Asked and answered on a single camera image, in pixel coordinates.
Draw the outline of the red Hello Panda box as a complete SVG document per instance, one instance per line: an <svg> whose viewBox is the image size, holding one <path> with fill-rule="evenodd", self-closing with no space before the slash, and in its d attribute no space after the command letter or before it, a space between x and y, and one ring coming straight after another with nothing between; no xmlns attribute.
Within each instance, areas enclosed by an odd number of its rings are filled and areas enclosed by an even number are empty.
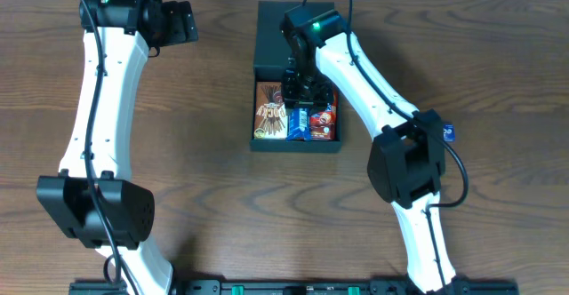
<svg viewBox="0 0 569 295"><path fill-rule="evenodd" d="M333 91L333 102L325 110L316 111L310 115L309 126L311 139L332 141L335 140L337 122L338 92Z"/></svg>

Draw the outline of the brown Pocky box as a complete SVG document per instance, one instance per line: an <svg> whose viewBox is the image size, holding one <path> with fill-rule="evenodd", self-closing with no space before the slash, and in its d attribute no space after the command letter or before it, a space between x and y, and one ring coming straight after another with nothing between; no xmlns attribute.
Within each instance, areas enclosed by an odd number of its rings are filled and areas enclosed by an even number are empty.
<svg viewBox="0 0 569 295"><path fill-rule="evenodd" d="M255 140L286 139L288 115L280 82L257 83L252 135Z"/></svg>

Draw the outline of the blue Oreo cookie pack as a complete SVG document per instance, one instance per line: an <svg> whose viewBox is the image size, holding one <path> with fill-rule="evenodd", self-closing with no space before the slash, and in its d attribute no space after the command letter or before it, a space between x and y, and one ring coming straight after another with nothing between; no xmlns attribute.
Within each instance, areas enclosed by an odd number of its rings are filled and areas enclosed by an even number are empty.
<svg viewBox="0 0 569 295"><path fill-rule="evenodd" d="M289 115L287 141L310 141L309 110L294 108Z"/></svg>

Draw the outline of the dark green box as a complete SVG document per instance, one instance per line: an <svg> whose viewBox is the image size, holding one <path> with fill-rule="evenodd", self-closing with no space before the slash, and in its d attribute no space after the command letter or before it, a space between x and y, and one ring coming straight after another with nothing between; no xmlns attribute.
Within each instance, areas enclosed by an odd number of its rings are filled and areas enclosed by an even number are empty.
<svg viewBox="0 0 569 295"><path fill-rule="evenodd" d="M258 83L277 82L282 80L283 73L290 67L291 49L280 31L280 23L285 13L301 2L260 1L258 4L257 33L255 52L252 63L253 111L250 137L250 149L271 153L338 153L341 150L341 100L337 109L334 140L287 141L286 139L262 140L254 137L257 129L255 116L259 105L257 99L261 95Z"/></svg>

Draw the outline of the blue Eclipse mint tin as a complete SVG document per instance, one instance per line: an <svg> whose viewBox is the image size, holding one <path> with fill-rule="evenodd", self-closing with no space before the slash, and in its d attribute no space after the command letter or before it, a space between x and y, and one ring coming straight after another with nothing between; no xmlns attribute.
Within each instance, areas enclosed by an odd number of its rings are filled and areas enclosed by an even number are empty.
<svg viewBox="0 0 569 295"><path fill-rule="evenodd" d="M456 134L454 130L453 124L444 124L444 141L445 142L455 142L456 141Z"/></svg>

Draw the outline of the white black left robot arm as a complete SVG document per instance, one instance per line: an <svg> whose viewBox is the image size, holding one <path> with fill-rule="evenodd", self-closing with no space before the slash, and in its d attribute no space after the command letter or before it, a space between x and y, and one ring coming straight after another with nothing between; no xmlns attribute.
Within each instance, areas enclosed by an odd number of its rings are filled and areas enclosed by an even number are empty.
<svg viewBox="0 0 569 295"><path fill-rule="evenodd" d="M155 199L132 183L130 139L140 76L166 46L195 42L188 2L80 0L84 76L68 147L39 203L64 236L105 259L100 282L73 294L170 294L174 269L151 230Z"/></svg>

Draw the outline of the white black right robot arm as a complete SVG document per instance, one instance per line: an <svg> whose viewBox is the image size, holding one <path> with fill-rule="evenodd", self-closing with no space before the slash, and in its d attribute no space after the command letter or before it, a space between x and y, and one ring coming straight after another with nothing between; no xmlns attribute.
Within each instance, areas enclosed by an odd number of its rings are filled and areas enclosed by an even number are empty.
<svg viewBox="0 0 569 295"><path fill-rule="evenodd" d="M420 112L390 86L337 11L296 6L284 13L280 30L292 51L285 105L324 108L335 91L346 98L373 141L367 174L397 215L410 282L423 294L449 291L456 272L437 208L445 173L441 118Z"/></svg>

